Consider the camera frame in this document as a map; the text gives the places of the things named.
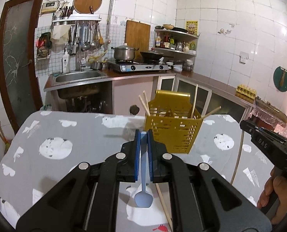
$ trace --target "light blue spoon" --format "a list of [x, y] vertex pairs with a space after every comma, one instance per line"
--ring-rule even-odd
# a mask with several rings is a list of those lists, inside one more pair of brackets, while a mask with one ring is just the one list
[[141, 191], [135, 195], [135, 202], [139, 208], [150, 208], [153, 196], [146, 191], [147, 132], [141, 132], [140, 138]]

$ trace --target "human hand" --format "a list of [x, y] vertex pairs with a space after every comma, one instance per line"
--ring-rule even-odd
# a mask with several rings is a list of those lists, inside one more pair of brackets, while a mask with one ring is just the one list
[[265, 207], [269, 202], [270, 194], [275, 191], [279, 197], [280, 205], [276, 215], [271, 219], [271, 223], [278, 224], [287, 213], [287, 179], [282, 176], [274, 177], [274, 174], [275, 168], [271, 170], [271, 177], [265, 183], [264, 191], [261, 193], [260, 199], [257, 202], [257, 208], [261, 209]]

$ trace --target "cabinet door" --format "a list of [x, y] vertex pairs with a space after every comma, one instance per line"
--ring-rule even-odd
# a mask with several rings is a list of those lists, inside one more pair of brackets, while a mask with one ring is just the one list
[[157, 89], [158, 90], [171, 90], [172, 91], [174, 80], [175, 80], [175, 76], [159, 77]]
[[210, 102], [208, 105], [207, 113], [221, 106], [222, 108], [216, 112], [216, 114], [228, 114], [238, 123], [240, 123], [243, 114], [246, 110], [245, 107], [236, 104], [226, 98], [223, 98], [215, 93], [212, 93]]
[[[178, 92], [188, 92], [191, 95], [190, 103], [193, 104], [195, 88], [196, 88], [196, 86], [194, 84], [190, 84], [190, 83], [184, 82], [182, 80], [179, 80], [177, 91]], [[203, 114], [203, 110], [205, 108], [208, 93], [209, 93], [208, 90], [205, 90], [201, 87], [198, 87], [195, 107], [201, 115]]]
[[146, 91], [148, 101], [151, 100], [153, 77], [132, 78], [114, 81], [114, 114], [130, 115], [130, 107], [139, 107], [139, 116], [145, 116], [146, 112], [141, 105], [139, 95]]

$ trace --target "gray tablecloth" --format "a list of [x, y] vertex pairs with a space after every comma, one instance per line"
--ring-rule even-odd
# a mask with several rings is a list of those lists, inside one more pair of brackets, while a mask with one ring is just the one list
[[[103, 162], [133, 140], [135, 129], [142, 129], [143, 124], [143, 117], [94, 113], [42, 111], [30, 115], [0, 164], [0, 211], [15, 227], [19, 217], [73, 167], [82, 161]], [[239, 124], [231, 116], [212, 115], [202, 124], [190, 153], [177, 155], [193, 165], [206, 162], [230, 181], [240, 137]], [[255, 203], [271, 169], [272, 164], [245, 135], [234, 186]], [[161, 188], [170, 210], [167, 184]], [[154, 196], [150, 208], [136, 207], [134, 195], [140, 190], [140, 178], [136, 183], [120, 184], [117, 231], [164, 231], [162, 224], [169, 230], [155, 185], [148, 186]]]

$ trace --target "gas stove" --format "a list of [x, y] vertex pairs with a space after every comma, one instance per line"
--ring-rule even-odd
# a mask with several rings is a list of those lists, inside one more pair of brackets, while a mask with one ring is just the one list
[[168, 65], [159, 61], [142, 61], [135, 59], [134, 61], [116, 61], [108, 60], [108, 68], [117, 72], [136, 72], [136, 71], [159, 71], [166, 72], [169, 70]]

